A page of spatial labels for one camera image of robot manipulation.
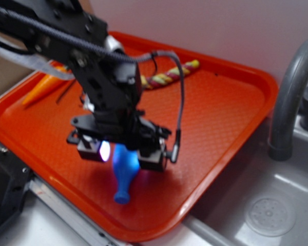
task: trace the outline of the textured tray surface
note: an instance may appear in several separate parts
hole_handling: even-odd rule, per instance
[[[130,55],[173,48],[114,35]],[[131,184],[127,205],[113,200],[117,181],[111,162],[84,161],[76,146],[66,144],[72,117],[87,113],[78,99],[79,85],[58,105],[55,100],[64,87],[22,107],[25,95],[43,76],[36,73],[0,100],[0,141],[94,222],[122,240],[149,240],[177,225],[265,118],[277,94],[274,80],[261,71],[173,49],[182,62],[196,58],[201,63],[199,71],[186,79],[178,163],[168,163],[164,173],[141,170]],[[158,65],[160,71],[174,66],[164,58],[158,59]],[[140,68],[150,75],[154,66],[145,63]],[[146,110],[148,119],[174,131],[179,98],[179,83],[174,83],[144,92],[138,108]],[[170,149],[173,140],[174,136],[168,141]]]

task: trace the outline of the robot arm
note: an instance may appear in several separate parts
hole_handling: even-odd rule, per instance
[[[171,132],[143,119],[136,109],[142,94],[138,62],[159,53],[138,59],[125,55],[108,35],[107,24],[84,12],[78,0],[0,0],[0,32],[72,70],[92,108],[91,114],[71,121],[75,131],[68,142],[78,145],[82,158],[95,159],[106,140],[137,150],[145,169],[163,171],[167,159],[176,162],[180,127],[169,152],[164,140]]]

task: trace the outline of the orange carrot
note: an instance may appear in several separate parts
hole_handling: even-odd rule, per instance
[[[62,72],[66,72],[66,69],[63,66],[58,66],[56,69]],[[39,99],[54,91],[63,82],[65,82],[65,80],[46,74],[27,94],[24,101],[22,102],[22,105],[29,105],[35,101],[38,101]]]

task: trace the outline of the white wall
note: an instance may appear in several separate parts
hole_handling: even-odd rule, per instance
[[[308,0],[90,0],[120,31],[259,68],[280,83],[308,38]]]

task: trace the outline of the sink drain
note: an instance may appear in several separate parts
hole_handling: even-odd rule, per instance
[[[294,226],[295,217],[291,204],[278,198],[256,197],[245,209],[247,225],[264,236],[284,235]]]

